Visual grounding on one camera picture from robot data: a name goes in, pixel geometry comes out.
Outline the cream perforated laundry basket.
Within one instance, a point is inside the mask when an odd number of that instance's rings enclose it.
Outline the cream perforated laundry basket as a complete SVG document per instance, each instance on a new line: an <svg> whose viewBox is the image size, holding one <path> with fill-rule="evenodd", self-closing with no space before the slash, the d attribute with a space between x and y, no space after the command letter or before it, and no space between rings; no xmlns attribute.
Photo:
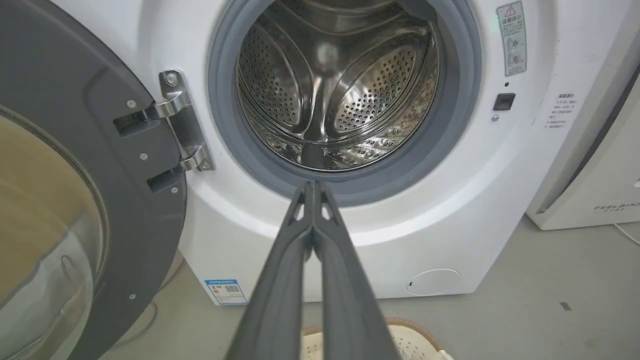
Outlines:
<svg viewBox="0 0 640 360"><path fill-rule="evenodd" d="M455 360L423 326L402 317L386 317L391 339L402 360ZM309 326L302 331L300 360L323 360L323 330Z"/></svg>

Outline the chrome washer door hinge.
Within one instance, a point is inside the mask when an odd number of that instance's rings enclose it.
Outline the chrome washer door hinge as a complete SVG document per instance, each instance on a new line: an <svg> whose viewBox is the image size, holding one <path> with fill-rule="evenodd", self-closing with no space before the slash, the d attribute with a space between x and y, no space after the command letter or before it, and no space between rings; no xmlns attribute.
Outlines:
<svg viewBox="0 0 640 360"><path fill-rule="evenodd" d="M183 173L214 171L214 159L185 76L176 69L160 71L158 83L162 100L155 101L144 110L146 118L167 121L180 154L178 168Z"/></svg>

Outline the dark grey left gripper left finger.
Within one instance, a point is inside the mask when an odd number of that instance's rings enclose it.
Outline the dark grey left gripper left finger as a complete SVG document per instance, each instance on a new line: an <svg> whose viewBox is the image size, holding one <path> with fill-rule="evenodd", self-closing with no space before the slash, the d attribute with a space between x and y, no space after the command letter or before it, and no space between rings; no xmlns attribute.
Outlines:
<svg viewBox="0 0 640 360"><path fill-rule="evenodd" d="M298 187L225 360L300 360L303 281L313 252L314 183Z"/></svg>

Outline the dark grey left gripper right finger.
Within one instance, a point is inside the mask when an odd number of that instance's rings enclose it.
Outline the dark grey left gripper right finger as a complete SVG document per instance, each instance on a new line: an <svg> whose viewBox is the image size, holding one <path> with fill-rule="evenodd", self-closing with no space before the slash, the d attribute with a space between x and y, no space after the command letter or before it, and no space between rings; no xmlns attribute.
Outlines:
<svg viewBox="0 0 640 360"><path fill-rule="evenodd" d="M401 360L329 187L313 183L313 248L321 262L323 360Z"/></svg>

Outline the grey washing machine door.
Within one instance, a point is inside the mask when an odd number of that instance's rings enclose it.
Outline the grey washing machine door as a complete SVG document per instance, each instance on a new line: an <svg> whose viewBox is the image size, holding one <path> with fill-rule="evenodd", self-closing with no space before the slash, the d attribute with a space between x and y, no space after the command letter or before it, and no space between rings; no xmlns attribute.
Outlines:
<svg viewBox="0 0 640 360"><path fill-rule="evenodd" d="M162 285L186 177L153 102L52 0L0 0L0 360L99 360Z"/></svg>

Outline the white appliance with grey stripe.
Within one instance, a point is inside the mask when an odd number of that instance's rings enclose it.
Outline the white appliance with grey stripe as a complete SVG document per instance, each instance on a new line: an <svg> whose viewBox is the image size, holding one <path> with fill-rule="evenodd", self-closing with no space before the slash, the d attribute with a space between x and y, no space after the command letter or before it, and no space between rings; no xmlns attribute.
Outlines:
<svg viewBox="0 0 640 360"><path fill-rule="evenodd" d="M622 23L526 210L540 230L640 223L640 0L603 4Z"/></svg>

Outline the white front-load washing machine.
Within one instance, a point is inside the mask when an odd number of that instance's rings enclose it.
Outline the white front-load washing machine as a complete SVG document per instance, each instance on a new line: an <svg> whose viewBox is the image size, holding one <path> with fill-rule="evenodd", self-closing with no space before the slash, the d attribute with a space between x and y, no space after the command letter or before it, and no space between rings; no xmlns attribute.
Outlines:
<svg viewBox="0 0 640 360"><path fill-rule="evenodd" d="M219 306L306 181L378 298L475 292L640 32L640 0L52 1L197 118L178 248Z"/></svg>

